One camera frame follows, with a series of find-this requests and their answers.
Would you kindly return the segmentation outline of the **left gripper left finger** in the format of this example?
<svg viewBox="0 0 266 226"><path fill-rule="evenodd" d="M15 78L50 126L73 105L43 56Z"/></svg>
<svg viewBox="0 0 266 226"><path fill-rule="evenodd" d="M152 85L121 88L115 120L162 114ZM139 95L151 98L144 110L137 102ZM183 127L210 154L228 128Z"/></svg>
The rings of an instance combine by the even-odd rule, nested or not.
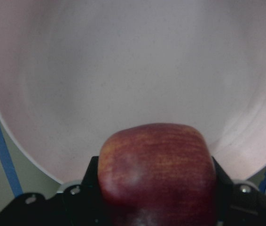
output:
<svg viewBox="0 0 266 226"><path fill-rule="evenodd" d="M0 226L110 226L100 192L97 156L93 156L81 183L46 199L24 193L0 211Z"/></svg>

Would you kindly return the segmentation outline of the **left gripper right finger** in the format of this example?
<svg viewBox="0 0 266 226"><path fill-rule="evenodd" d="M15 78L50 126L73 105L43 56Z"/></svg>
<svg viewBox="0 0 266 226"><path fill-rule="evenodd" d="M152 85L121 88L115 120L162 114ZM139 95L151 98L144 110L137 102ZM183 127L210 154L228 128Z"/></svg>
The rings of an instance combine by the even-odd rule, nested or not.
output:
<svg viewBox="0 0 266 226"><path fill-rule="evenodd" d="M266 194L248 180L232 180L213 159L217 226L266 226Z"/></svg>

